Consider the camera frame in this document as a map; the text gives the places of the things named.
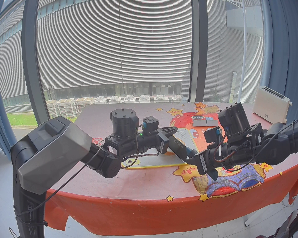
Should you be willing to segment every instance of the robotic arm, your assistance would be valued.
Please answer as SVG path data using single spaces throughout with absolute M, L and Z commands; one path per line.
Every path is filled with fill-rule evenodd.
M 14 210 L 21 238 L 44 237 L 44 204 L 49 199 L 46 191 L 79 161 L 85 165 L 78 172 L 88 165 L 105 178 L 112 178 L 121 163 L 134 154 L 141 157 L 139 154 L 151 148 L 166 153 L 168 138 L 177 132 L 176 127 L 158 128 L 159 121 L 153 116 L 144 118 L 143 131 L 137 132 L 139 118 L 131 109 L 114 110 L 110 119 L 113 134 L 105 138 L 103 146 L 93 144 L 89 135 L 59 116 L 11 147 Z
M 213 180 L 218 176 L 217 167 L 229 171 L 236 165 L 242 165 L 237 169 L 240 170 L 253 162 L 277 165 L 298 151 L 298 120 L 287 125 L 275 123 L 268 131 L 263 130 L 261 123 L 249 125 L 241 103 L 221 110 L 218 119 L 225 135 L 219 126 L 205 131 L 206 142 L 212 144 L 200 153 L 189 150 L 186 159 L 186 163 L 198 167 L 200 174 L 208 173 Z
M 14 210 L 21 238 L 44 238 L 43 226 L 47 226 L 44 204 L 55 194 L 46 199 L 46 191 L 77 162 L 85 165 L 65 184 L 87 165 L 112 178 L 119 172 L 121 163 L 134 154 L 137 159 L 151 148 L 166 153 L 168 138 L 177 132 L 176 127 L 158 128 L 159 121 L 153 116 L 144 118 L 139 125 L 139 118 L 131 109 L 114 110 L 110 119 L 113 134 L 99 147 L 89 135 L 61 116 L 41 124 L 11 147 Z M 206 150 L 198 153 L 186 148 L 189 156 L 186 163 L 196 165 L 200 174 L 207 173 L 213 180 L 218 177 L 217 167 L 231 171 L 235 165 L 243 168 L 252 162 L 276 165 L 298 150 L 298 120 L 288 125 L 275 123 L 268 131 L 263 130 L 260 123 L 249 125 L 241 103 L 221 110 L 218 119 L 224 136 L 218 126 L 204 132 L 206 142 L 212 143 Z

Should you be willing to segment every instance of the green grass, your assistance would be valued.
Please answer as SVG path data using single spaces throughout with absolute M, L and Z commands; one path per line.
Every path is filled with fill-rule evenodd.
M 7 117 L 12 126 L 37 126 L 37 122 L 33 113 L 8 113 Z M 75 122 L 77 118 L 67 117 L 67 119 Z

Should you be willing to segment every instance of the table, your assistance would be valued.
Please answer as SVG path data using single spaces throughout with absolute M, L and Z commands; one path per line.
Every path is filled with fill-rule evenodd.
M 227 103 L 134 103 L 88 105 L 75 124 L 94 139 L 112 133 L 110 112 L 130 108 L 142 121 L 153 115 L 160 127 L 189 129 L 199 150 L 207 144 L 207 127 L 192 127 L 191 117 L 217 118 Z M 252 104 L 243 104 L 250 124 L 271 125 L 252 114 Z M 214 182 L 199 175 L 195 166 L 183 165 L 150 169 L 123 169 L 106 179 L 84 168 L 46 203 L 45 220 L 55 229 L 65 230 L 71 216 L 97 235 L 152 235 L 196 230 L 236 219 L 269 204 L 279 203 L 290 192 L 291 204 L 298 192 L 298 160 L 290 155 L 276 166 L 249 165 L 238 172 L 219 169 Z M 75 165 L 48 190 L 47 196 L 69 179 L 83 163 Z

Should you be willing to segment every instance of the white pole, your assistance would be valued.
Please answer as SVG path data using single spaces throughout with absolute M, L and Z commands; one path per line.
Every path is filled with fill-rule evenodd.
M 237 100 L 238 103 L 240 102 L 240 99 L 241 99 L 241 93 L 242 93 L 242 87 L 243 87 L 243 81 L 244 81 L 244 74 L 245 74 L 245 63 L 246 63 L 246 13 L 245 13 L 244 0 L 242 0 L 242 10 L 243 10 L 243 20 L 244 20 L 244 49 L 243 49 L 242 74 L 241 74 L 241 81 L 240 81 L 238 100 Z

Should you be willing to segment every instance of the white toaster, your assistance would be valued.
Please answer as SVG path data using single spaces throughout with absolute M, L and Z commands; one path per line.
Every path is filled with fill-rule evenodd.
M 287 123 L 286 116 L 289 105 L 292 105 L 289 98 L 266 86 L 260 86 L 257 90 L 252 113 L 271 123 Z

